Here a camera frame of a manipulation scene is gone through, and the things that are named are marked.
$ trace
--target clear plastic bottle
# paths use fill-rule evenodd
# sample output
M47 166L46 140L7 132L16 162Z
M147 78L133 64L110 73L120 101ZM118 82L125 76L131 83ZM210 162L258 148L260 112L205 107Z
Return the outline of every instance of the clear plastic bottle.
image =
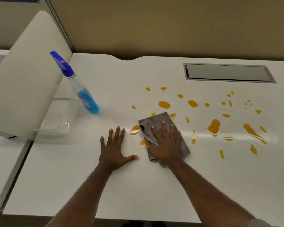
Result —
M61 69L63 75L68 79L72 89L81 100L86 110L90 113L97 114L99 112L98 105L71 66L55 51L50 52L50 54Z

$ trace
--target left hand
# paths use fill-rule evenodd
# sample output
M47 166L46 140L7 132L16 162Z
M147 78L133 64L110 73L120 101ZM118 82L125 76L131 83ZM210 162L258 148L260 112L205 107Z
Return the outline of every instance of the left hand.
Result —
M122 155L121 145L123 142L125 129L122 129L120 136L119 133L120 127L117 126L116 133L113 138L113 130L110 129L106 146L104 144L103 136L101 136L100 138L101 154L99 158L99 166L105 166L111 171L119 169L126 163L139 158L137 155L132 155L128 157L124 157Z

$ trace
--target right hand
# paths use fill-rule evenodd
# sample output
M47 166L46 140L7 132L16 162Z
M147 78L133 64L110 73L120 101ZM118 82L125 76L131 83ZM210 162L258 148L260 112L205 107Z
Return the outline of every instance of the right hand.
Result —
M176 139L174 125L171 124L169 136L164 121L162 122L163 137L154 126L152 126L152 130L159 141L159 148L158 150L155 150L151 145L145 145L147 151L160 162L167 164L168 166L174 161L182 160L180 149L181 132L178 132Z

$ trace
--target gray cloth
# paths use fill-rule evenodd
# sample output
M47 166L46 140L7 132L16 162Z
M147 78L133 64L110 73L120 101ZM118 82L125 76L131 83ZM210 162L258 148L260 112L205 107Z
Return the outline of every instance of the gray cloth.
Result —
M241 227L272 227L272 226L261 219L253 219L247 221Z
M146 119L142 119L139 120L139 124L140 124L140 130L144 135L145 138L145 142L147 145L151 145L155 150L158 150L158 146L159 146L159 142L155 137L155 134L153 133L151 127L154 126L155 129L157 129L157 131L162 135L163 137L163 132L162 132L162 125L161 122L164 121L166 124L166 128L168 133L170 134L170 125L174 123L172 122L172 120L170 119L169 115L167 114L167 112L158 114L156 116L152 116ZM174 130L175 130L175 134L177 134L179 131L177 129L177 127L174 125ZM188 146L186 145L183 137L181 137L181 153L182 153L182 158L185 158L187 155L190 154L190 150L188 148ZM148 152L148 158L151 161L156 161L157 159Z

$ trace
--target liquid droplet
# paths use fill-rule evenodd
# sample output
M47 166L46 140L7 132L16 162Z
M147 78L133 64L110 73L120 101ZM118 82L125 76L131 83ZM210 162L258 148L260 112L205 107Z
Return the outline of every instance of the liquid droplet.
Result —
M229 114L222 114L222 116L225 117L225 118L230 118Z
M261 129L264 133L267 133L267 131L265 130L264 127L260 126L260 129Z
M139 145L146 145L145 139L142 139Z
M217 119L213 119L207 130L212 133L213 136L217 136L220 129L220 121Z
M255 155L258 155L258 151L257 149L253 146L253 145L250 145L250 151L255 154Z
M165 108L165 109L170 108L170 104L167 103L166 101L160 101L160 102L158 103L158 105L159 105L160 107L162 107L162 108Z
M223 150L220 150L220 156L222 159L224 159L224 153L223 153Z
M245 128L245 130L247 131L247 133L251 134L252 136L254 136L257 139L260 139L262 143L267 144L267 142L265 141L265 139L263 139L260 135L258 135L248 123L244 123L243 127Z
M135 126L133 126L133 128L131 129L129 134L130 135L136 135L139 131L140 131L140 126L139 125L135 125Z
M198 104L195 102L195 101L193 101L193 100L189 100L189 101L187 101L188 102L188 104L191 106L191 107L197 107L198 106Z
M233 141L234 138L233 138L233 137L225 137L224 139L225 139L226 141Z

